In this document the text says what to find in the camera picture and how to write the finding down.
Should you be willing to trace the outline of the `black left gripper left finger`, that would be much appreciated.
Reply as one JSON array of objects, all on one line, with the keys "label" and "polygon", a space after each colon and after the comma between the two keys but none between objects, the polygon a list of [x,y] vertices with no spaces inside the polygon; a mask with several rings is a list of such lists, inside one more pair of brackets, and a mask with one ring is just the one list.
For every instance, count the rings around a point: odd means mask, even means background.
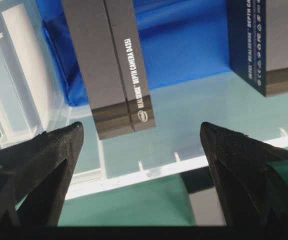
[{"label": "black left gripper left finger", "polygon": [[58,225],[83,143],[77,121],[0,150],[0,234]]}]

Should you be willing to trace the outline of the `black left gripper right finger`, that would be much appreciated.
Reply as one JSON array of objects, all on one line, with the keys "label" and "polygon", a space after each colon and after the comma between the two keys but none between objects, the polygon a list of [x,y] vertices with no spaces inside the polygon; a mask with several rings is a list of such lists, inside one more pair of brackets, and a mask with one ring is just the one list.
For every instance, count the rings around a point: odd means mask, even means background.
[{"label": "black left gripper right finger", "polygon": [[288,150],[209,122],[200,141],[227,226],[288,233]]}]

